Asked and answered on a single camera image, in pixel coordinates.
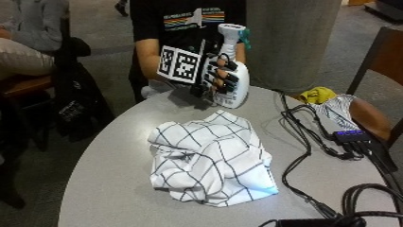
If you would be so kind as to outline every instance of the white fabric with black lines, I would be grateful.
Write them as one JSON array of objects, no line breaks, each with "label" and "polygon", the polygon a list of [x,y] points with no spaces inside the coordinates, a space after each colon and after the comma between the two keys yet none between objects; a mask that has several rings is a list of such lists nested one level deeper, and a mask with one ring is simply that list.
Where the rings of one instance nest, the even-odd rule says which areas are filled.
[{"label": "white fabric with black lines", "polygon": [[222,207],[277,193],[272,157],[244,118],[216,111],[203,120],[166,122],[148,142],[152,187],[167,188],[175,200]]},{"label": "white fabric with black lines", "polygon": [[351,119],[349,104],[355,96],[340,94],[329,98],[320,105],[311,104],[317,113],[324,114],[343,130],[352,131],[360,129]]}]

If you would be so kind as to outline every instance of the white round table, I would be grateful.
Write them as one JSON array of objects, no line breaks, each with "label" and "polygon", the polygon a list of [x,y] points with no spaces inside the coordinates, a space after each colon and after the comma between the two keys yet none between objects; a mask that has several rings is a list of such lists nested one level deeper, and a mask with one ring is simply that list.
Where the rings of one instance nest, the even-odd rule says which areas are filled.
[{"label": "white round table", "polygon": [[[291,107],[299,104],[291,98],[287,102]],[[167,121],[204,119],[218,110],[243,117],[252,125],[272,155],[271,172],[279,190],[277,195],[224,208],[174,201],[150,183],[152,155],[147,137],[152,128]],[[279,94],[256,87],[248,88],[247,100],[235,110],[208,106],[186,89],[156,95],[131,107],[101,131],[82,154],[63,193],[59,227],[257,226],[268,219],[321,218],[280,182],[285,166],[304,152],[303,145],[280,125],[281,110]],[[307,113],[297,117],[317,131]],[[327,118],[321,117],[321,121],[328,131],[337,130]],[[339,212],[341,195],[349,186],[384,184],[367,158],[341,161],[325,155],[315,143],[311,157],[288,175],[288,182]],[[394,207],[388,195],[368,191],[356,210],[394,211]],[[367,218],[367,226],[397,226],[397,220]]]}]

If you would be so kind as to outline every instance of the cable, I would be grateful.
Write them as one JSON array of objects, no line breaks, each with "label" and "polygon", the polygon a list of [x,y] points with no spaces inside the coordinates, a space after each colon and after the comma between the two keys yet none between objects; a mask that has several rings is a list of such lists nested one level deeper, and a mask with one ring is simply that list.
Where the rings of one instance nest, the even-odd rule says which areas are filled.
[{"label": "cable", "polygon": [[398,221],[403,219],[403,214],[386,211],[361,211],[355,212],[357,198],[361,192],[367,189],[374,189],[382,191],[390,195],[392,198],[403,201],[403,195],[389,189],[388,187],[382,186],[378,183],[361,183],[349,187],[343,193],[343,216],[335,221],[333,225],[340,223],[348,223],[351,221],[356,221],[353,218],[360,217],[386,217],[386,218],[398,218]]},{"label": "cable", "polygon": [[[374,165],[374,167],[376,167],[376,169],[380,173],[380,176],[381,176],[381,178],[382,178],[382,180],[386,184],[386,188],[393,188],[394,187],[396,190],[397,190],[397,193],[401,194],[401,192],[403,192],[401,187],[397,183],[397,180],[394,179],[394,176],[393,176],[392,172],[388,169],[388,166],[385,165],[382,160],[378,158],[376,152],[370,150],[370,142],[369,141],[357,142],[357,145],[361,148],[361,152],[364,153],[364,155],[367,156],[367,158],[369,159],[369,161]],[[384,167],[384,169],[377,165],[377,163],[374,162],[373,159],[376,159],[376,161],[380,163],[380,165]],[[393,206],[396,207],[396,211],[400,212],[400,205],[398,205],[397,199],[396,199],[396,197],[390,197],[390,198],[392,198]],[[401,218],[398,219],[398,223],[400,223],[400,226],[403,226],[403,219]]]},{"label": "cable", "polygon": [[218,59],[223,59],[222,56],[224,56],[226,61],[230,60],[228,55],[227,55],[226,53],[222,53],[222,54],[218,56]]},{"label": "cable", "polygon": [[299,110],[299,109],[304,108],[305,106],[299,105],[299,106],[293,107],[292,109],[289,109],[283,93],[280,93],[280,100],[281,100],[281,104],[283,104],[283,108],[284,108],[284,111],[280,112],[280,114],[281,114],[284,120],[288,122],[289,126],[292,127],[293,131],[299,135],[299,137],[303,141],[303,146],[305,147],[305,152],[287,166],[287,168],[281,174],[281,182],[283,182],[284,186],[296,195],[299,195],[303,199],[305,199],[305,201],[315,207],[315,209],[319,211],[319,213],[325,218],[339,218],[341,215],[336,211],[333,211],[324,203],[316,201],[309,195],[307,195],[303,191],[300,191],[299,189],[296,189],[295,187],[292,187],[288,184],[287,175],[296,168],[296,166],[301,163],[301,161],[311,155],[312,147],[311,147],[309,141],[304,135],[304,131],[311,135],[311,137],[316,140],[316,142],[320,143],[321,148],[327,148],[327,146],[323,144],[320,137],[300,124],[299,120],[292,115],[292,112],[295,110]]},{"label": "cable", "polygon": [[[343,143],[343,146],[347,147],[347,153],[344,153],[344,154],[339,154],[335,150],[333,150],[335,153],[332,151],[329,151],[331,148],[328,148],[323,144],[320,137],[301,125],[301,123],[293,116],[293,112],[296,110],[300,110],[301,108],[307,108],[308,110],[311,110],[312,107],[308,108],[307,105],[297,105],[296,107],[289,109],[287,102],[285,102],[284,94],[281,92],[277,92],[277,93],[280,94],[280,100],[281,100],[281,104],[283,104],[283,108],[284,108],[284,111],[280,112],[280,115],[283,116],[284,120],[292,127],[295,133],[299,135],[301,142],[303,142],[303,146],[305,147],[304,153],[297,158],[293,159],[293,161],[289,163],[289,165],[287,166],[287,168],[281,174],[281,182],[283,182],[284,186],[296,195],[299,195],[303,199],[305,199],[305,201],[315,207],[315,209],[319,211],[319,213],[323,215],[324,218],[335,219],[332,226],[351,226],[352,223],[353,223],[353,226],[365,226],[367,222],[361,217],[398,218],[398,221],[401,221],[403,214],[398,214],[394,212],[385,212],[385,211],[355,212],[357,198],[359,198],[361,192],[369,188],[384,191],[393,198],[398,199],[403,202],[401,194],[394,192],[392,189],[389,189],[388,187],[382,186],[378,183],[363,183],[363,184],[349,187],[345,190],[345,192],[343,193],[343,205],[341,205],[343,214],[337,213],[324,203],[316,201],[308,194],[305,194],[303,191],[300,191],[299,189],[296,189],[295,187],[292,187],[288,184],[287,175],[296,168],[296,166],[301,163],[301,161],[311,155],[312,147],[311,147],[309,141],[307,140],[304,132],[307,132],[309,134],[309,136],[312,137],[312,139],[319,143],[320,148],[324,150],[325,153],[328,152],[328,154],[331,156],[335,156],[343,160],[344,159],[359,160],[364,157],[364,154],[365,155],[369,154],[369,151],[367,150],[367,148],[363,147],[363,145],[360,143],[356,143],[356,142]],[[261,225],[259,225],[259,227],[263,227],[268,223],[272,223],[272,222],[275,222],[275,224],[277,223],[277,221],[275,219],[271,219],[271,220],[265,221]]]}]

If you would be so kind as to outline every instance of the hand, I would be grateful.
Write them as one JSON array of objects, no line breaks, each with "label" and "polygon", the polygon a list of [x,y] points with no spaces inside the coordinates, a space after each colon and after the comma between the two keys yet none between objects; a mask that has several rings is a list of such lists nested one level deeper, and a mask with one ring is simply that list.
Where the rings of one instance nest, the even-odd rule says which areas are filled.
[{"label": "hand", "polygon": [[218,93],[232,92],[235,89],[235,84],[237,82],[236,77],[230,75],[230,71],[235,70],[236,64],[231,62],[227,64],[226,60],[218,58],[216,66],[210,65],[211,68],[207,70],[210,76],[212,76],[210,91]]},{"label": "hand", "polygon": [[3,28],[0,28],[0,38],[7,40],[11,38],[11,33],[6,31]]}]

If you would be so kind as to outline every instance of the gray column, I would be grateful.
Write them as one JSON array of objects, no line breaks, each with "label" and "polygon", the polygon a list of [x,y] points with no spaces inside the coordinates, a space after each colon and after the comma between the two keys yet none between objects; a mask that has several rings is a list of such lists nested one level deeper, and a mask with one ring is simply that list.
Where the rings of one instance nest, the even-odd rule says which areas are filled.
[{"label": "gray column", "polygon": [[249,77],[287,93],[308,90],[341,0],[247,0]]}]

